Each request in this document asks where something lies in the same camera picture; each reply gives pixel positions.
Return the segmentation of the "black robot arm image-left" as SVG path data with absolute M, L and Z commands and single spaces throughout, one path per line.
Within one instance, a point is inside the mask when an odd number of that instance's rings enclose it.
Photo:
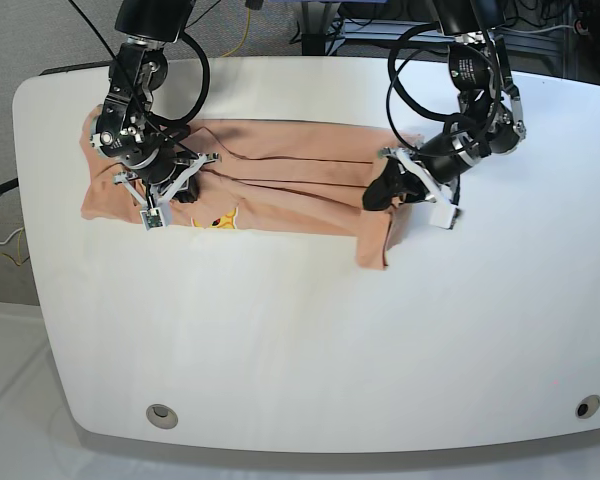
M 210 87 L 210 65 L 200 45 L 185 32 L 192 1 L 124 1 L 115 29 L 126 35 L 109 67 L 109 90 L 91 126 L 90 141 L 102 155 L 113 158 L 130 173 L 128 182 L 142 181 L 150 207 L 171 198 L 185 203 L 197 200 L 192 177 L 178 176 L 201 156 L 182 141 L 189 123 L 200 112 Z M 199 96 L 182 117 L 154 114 L 153 93 L 168 75 L 164 46 L 183 40 L 202 66 Z

